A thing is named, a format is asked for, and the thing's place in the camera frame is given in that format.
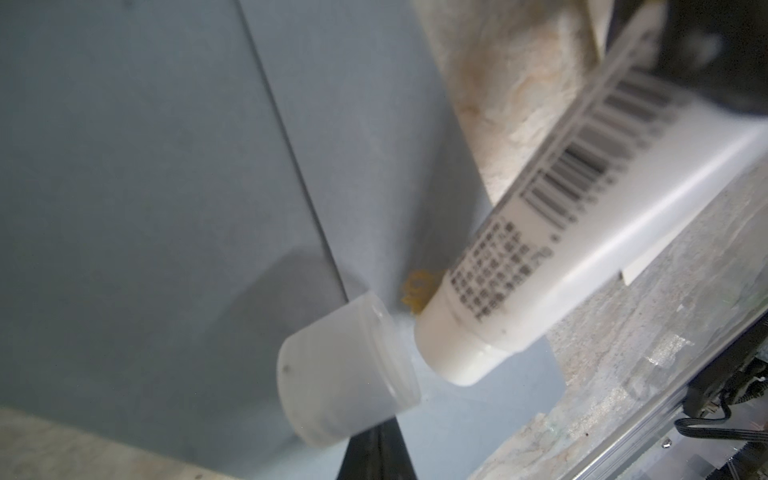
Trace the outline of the white glue stick cap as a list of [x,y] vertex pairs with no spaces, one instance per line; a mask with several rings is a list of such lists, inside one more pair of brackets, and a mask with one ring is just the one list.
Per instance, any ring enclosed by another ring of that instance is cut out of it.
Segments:
[[277,387],[294,432],[318,448],[368,430],[421,401],[409,352],[393,318],[371,292],[283,342]]

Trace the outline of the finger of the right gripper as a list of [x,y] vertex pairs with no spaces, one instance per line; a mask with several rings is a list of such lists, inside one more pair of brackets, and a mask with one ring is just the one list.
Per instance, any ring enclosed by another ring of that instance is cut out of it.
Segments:
[[674,87],[735,114],[767,115],[767,3],[665,1],[658,53],[620,86],[659,106]]

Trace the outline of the cream envelope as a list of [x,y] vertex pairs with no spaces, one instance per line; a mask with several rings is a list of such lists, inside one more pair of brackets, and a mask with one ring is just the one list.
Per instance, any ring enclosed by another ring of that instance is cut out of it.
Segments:
[[[587,0],[585,1],[587,15],[591,26],[592,38],[598,58],[601,63],[612,44],[623,32],[637,11],[646,4],[644,0],[615,1]],[[683,220],[665,235],[659,237],[648,250],[637,259],[621,269],[621,277],[625,285],[631,285],[651,263],[682,233],[692,222],[698,211]]]

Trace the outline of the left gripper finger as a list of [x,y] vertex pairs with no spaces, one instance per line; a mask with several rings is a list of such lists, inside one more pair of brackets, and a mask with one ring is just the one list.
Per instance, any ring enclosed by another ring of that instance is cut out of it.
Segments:
[[417,479],[396,417],[349,440],[337,479]]

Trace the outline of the white glue stick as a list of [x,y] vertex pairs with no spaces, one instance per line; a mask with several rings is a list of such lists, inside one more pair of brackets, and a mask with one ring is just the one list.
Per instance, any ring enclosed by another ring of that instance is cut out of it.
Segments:
[[767,115],[619,85],[651,66],[664,2],[632,17],[419,316],[416,347],[444,380],[473,385],[526,350],[766,156]]

